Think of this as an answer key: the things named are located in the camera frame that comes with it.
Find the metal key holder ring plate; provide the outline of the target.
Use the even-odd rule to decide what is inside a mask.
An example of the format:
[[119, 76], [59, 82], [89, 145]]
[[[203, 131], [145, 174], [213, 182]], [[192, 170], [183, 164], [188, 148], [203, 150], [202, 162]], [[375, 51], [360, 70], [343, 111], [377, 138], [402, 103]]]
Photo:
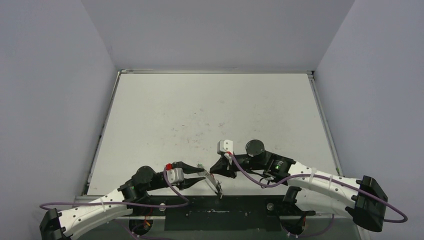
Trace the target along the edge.
[[197, 167], [202, 169], [202, 172], [198, 172], [197, 174], [200, 177], [204, 177], [206, 184], [209, 186], [209, 188], [218, 196], [219, 199], [222, 199], [224, 196], [223, 189], [221, 186], [221, 182], [213, 176], [209, 171], [206, 170], [203, 164], [198, 163]]

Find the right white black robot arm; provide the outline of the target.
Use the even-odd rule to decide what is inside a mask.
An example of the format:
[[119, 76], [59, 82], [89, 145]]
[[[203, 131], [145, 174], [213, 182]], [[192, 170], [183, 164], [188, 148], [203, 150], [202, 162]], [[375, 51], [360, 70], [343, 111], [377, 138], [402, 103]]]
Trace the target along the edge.
[[233, 141], [220, 140], [217, 153], [220, 159], [210, 168], [213, 175], [236, 178], [242, 173], [252, 180], [253, 171], [271, 185], [288, 186], [282, 207], [290, 215], [298, 211], [329, 213], [343, 216], [372, 232], [381, 232], [388, 196], [379, 183], [370, 176], [361, 179], [336, 176], [306, 166], [292, 158], [265, 149], [258, 139], [245, 145], [245, 154], [234, 154]]

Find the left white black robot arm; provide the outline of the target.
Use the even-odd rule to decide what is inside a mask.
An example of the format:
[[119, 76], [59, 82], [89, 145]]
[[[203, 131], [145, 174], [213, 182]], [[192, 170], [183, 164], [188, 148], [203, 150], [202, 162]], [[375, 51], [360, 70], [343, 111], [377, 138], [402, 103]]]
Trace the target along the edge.
[[190, 166], [181, 161], [168, 163], [161, 172], [150, 166], [140, 167], [136, 173], [120, 187], [88, 203], [58, 210], [57, 202], [43, 203], [46, 213], [39, 225], [43, 240], [76, 240], [90, 230], [116, 218], [131, 215], [144, 215], [151, 204], [149, 191], [170, 188], [179, 195], [180, 190], [192, 187], [203, 181], [203, 176], [185, 178], [186, 174], [204, 172], [203, 168]]

